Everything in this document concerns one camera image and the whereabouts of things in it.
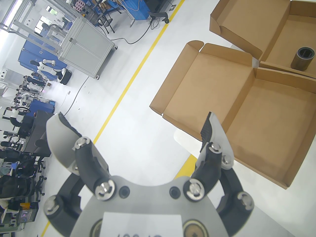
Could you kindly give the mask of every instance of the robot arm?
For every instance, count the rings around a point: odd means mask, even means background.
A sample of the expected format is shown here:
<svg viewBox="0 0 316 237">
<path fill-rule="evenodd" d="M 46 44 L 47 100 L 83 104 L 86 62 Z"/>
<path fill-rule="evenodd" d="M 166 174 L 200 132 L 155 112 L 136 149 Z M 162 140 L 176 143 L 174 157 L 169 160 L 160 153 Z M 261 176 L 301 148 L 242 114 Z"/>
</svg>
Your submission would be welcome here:
<svg viewBox="0 0 316 237">
<path fill-rule="evenodd" d="M 37 70 L 37 73 L 42 75 L 44 79 L 47 79 L 47 76 L 41 70 Z"/>
<path fill-rule="evenodd" d="M 103 216 L 110 212 L 178 214 L 184 236 L 197 231 L 199 237 L 228 237 L 243 227 L 254 209 L 253 199 L 244 192 L 232 169 L 233 151 L 213 113 L 209 113 L 201 131 L 202 149 L 192 176 L 160 186 L 135 185 L 112 176 L 93 142 L 81 137 L 61 113 L 47 121 L 46 134 L 51 152 L 72 173 L 44 205 L 47 218 L 63 236 L 100 234 Z M 206 195 L 218 180 L 225 195 L 215 209 Z M 84 185 L 94 195 L 81 211 L 78 194 Z"/>
<path fill-rule="evenodd" d="M 43 60 L 43 63 L 46 65 L 46 63 L 50 63 L 53 67 L 56 66 L 56 61 L 54 60 Z"/>
</svg>

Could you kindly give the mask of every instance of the cardboard box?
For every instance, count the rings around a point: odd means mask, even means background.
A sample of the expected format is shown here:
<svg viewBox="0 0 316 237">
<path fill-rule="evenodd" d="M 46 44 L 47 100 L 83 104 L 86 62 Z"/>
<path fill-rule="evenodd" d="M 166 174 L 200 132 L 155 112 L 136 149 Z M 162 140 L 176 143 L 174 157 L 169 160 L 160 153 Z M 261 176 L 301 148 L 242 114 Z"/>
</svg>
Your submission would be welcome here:
<svg viewBox="0 0 316 237">
<path fill-rule="evenodd" d="M 185 45 L 150 108 L 199 140 L 214 112 L 236 160 L 289 187 L 316 133 L 316 80 L 253 69 L 246 52 L 203 45 Z"/>
<path fill-rule="evenodd" d="M 316 51 L 316 3 L 290 0 L 220 0 L 210 31 L 230 41 L 262 67 L 316 78 L 316 57 L 306 71 L 291 69 L 301 47 Z"/>
</svg>

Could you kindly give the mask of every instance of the cable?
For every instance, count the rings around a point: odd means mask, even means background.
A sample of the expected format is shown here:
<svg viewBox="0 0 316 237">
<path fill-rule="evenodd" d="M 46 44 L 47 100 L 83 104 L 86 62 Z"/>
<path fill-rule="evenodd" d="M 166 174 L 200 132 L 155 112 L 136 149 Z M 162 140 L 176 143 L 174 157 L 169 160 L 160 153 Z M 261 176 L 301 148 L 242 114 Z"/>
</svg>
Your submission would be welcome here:
<svg viewBox="0 0 316 237">
<path fill-rule="evenodd" d="M 62 107 L 62 105 L 64 104 L 64 102 L 65 102 L 65 100 L 66 100 L 66 98 L 67 98 L 67 96 L 68 96 L 69 94 L 70 94 L 70 91 L 67 92 L 67 94 L 66 94 L 65 98 L 63 99 L 63 102 L 61 103 L 61 105 L 60 105 L 59 108 Z"/>
<path fill-rule="evenodd" d="M 158 22 L 157 22 L 157 24 L 156 24 L 155 27 L 154 27 L 154 26 L 151 26 L 151 23 L 150 23 L 150 28 L 151 28 L 152 30 L 155 29 L 155 28 L 159 25 L 160 18 L 156 18 L 156 19 L 158 19 Z"/>
<path fill-rule="evenodd" d="M 144 37 L 144 35 L 146 34 L 146 32 L 145 32 L 137 41 L 132 42 L 132 43 L 129 43 L 125 38 L 117 38 L 117 39 L 113 39 L 113 40 L 122 40 L 122 39 L 123 39 L 123 40 L 125 40 L 128 44 L 134 44 L 134 43 L 137 43 L 142 37 Z"/>
<path fill-rule="evenodd" d="M 148 28 L 147 28 L 147 30 L 144 32 L 144 34 L 137 40 L 137 41 L 135 41 L 135 42 L 132 42 L 132 43 L 129 43 L 125 38 L 117 38 L 117 39 L 112 39 L 112 41 L 113 40 L 125 40 L 128 44 L 134 44 L 134 43 L 137 43 L 142 37 L 144 37 L 144 35 L 147 33 L 147 31 L 149 30 L 149 28 L 151 28 L 152 30 L 154 29 L 154 28 L 156 28 L 157 26 L 158 26 L 158 24 L 159 24 L 159 21 L 160 21 L 160 18 L 158 18 L 158 23 L 157 23 L 157 25 L 155 26 L 155 27 L 152 27 L 151 26 L 151 24 L 152 24 L 152 22 L 153 22 L 153 20 L 154 19 L 151 19 L 151 21 L 150 21 L 150 24 L 149 24 L 149 26 L 148 26 Z M 106 35 L 106 33 L 105 33 L 105 31 L 101 28 L 101 26 L 100 25 L 98 25 L 99 27 L 100 27 L 100 29 L 104 32 L 104 34 L 105 34 L 105 36 L 107 36 Z"/>
<path fill-rule="evenodd" d="M 174 6 L 171 2 L 169 2 L 168 0 L 166 0 L 168 3 L 170 3 L 172 6 Z"/>
<path fill-rule="evenodd" d="M 140 2 L 140 0 L 138 0 L 138 8 L 137 8 L 137 10 L 134 10 L 134 9 L 128 7 L 127 4 L 126 4 L 126 2 L 125 2 L 124 0 L 122 0 L 122 1 L 123 1 L 123 3 L 125 3 L 125 6 L 126 6 L 128 9 L 131 9 L 131 10 L 133 10 L 133 11 L 135 11 L 135 12 L 139 11 L 139 2 Z"/>
<path fill-rule="evenodd" d="M 81 90 L 81 88 L 83 87 L 83 85 L 86 83 L 86 81 L 88 80 L 88 78 L 89 78 L 89 76 L 87 77 L 87 79 L 84 81 L 84 83 L 81 85 L 81 87 L 79 88 L 79 90 L 78 90 L 78 92 L 77 92 L 77 95 L 75 96 L 75 98 L 74 98 L 74 101 L 72 102 L 72 104 L 71 104 L 71 106 L 70 106 L 70 108 L 67 110 L 67 112 L 66 112 L 66 114 L 64 114 L 64 116 L 65 115 L 67 115 L 67 113 L 69 112 L 69 110 L 71 109 L 71 107 L 72 107 L 72 105 L 74 104 L 74 102 L 75 102 L 75 100 L 76 100 L 76 98 L 77 98 L 77 96 L 78 96 L 78 94 L 79 94 L 79 92 L 80 92 L 80 90 Z"/>
<path fill-rule="evenodd" d="M 105 36 L 107 36 L 106 33 L 105 33 L 105 31 L 101 28 L 101 26 L 100 26 L 100 25 L 98 25 L 98 26 L 100 27 L 100 29 L 102 30 L 102 32 L 104 32 Z"/>
</svg>

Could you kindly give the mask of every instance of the metal screw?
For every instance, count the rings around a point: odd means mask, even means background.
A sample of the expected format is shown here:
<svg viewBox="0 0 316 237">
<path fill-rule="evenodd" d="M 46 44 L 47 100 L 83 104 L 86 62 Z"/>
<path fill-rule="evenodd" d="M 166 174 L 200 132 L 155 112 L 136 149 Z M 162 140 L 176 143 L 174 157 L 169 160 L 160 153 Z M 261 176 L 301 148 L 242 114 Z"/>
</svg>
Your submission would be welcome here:
<svg viewBox="0 0 316 237">
<path fill-rule="evenodd" d="M 56 195 L 49 197 L 44 204 L 44 212 L 46 215 L 52 215 L 59 209 L 59 204 L 55 201 Z"/>
<path fill-rule="evenodd" d="M 254 200 L 252 199 L 250 194 L 246 192 L 239 192 L 237 195 L 237 199 L 241 201 L 247 211 L 250 211 L 254 208 Z"/>
<path fill-rule="evenodd" d="M 209 150 L 211 150 L 213 153 L 220 154 L 221 153 L 221 147 L 218 143 L 211 142 L 211 146 L 209 147 Z"/>
<path fill-rule="evenodd" d="M 87 139 L 86 138 L 79 138 L 76 141 L 76 146 L 78 146 L 79 148 L 86 145 L 87 144 Z"/>
<path fill-rule="evenodd" d="M 223 163 L 225 165 L 229 165 L 231 163 L 232 159 L 230 156 L 227 156 L 227 155 L 223 155 Z"/>
<path fill-rule="evenodd" d="M 189 189 L 194 195 L 199 195 L 201 193 L 201 187 L 197 183 L 190 184 Z"/>
<path fill-rule="evenodd" d="M 109 199 L 115 189 L 114 182 L 110 179 L 108 182 L 103 182 L 102 184 L 98 185 L 95 189 L 95 195 L 98 200 L 105 201 Z"/>
<path fill-rule="evenodd" d="M 189 182 L 189 191 L 186 192 L 186 195 L 193 201 L 201 200 L 205 194 L 202 183 L 194 178 L 190 179 Z"/>
</svg>

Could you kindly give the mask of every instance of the metal cylinder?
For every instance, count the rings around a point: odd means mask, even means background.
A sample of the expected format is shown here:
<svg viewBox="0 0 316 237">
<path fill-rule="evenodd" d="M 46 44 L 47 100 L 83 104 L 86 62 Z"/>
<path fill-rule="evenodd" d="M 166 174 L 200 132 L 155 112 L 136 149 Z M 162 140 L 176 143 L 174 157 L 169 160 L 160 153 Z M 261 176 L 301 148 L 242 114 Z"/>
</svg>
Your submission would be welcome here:
<svg viewBox="0 0 316 237">
<path fill-rule="evenodd" d="M 315 52 L 312 48 L 302 47 L 300 48 L 291 63 L 291 68 L 295 70 L 305 71 L 309 64 L 313 60 Z"/>
</svg>

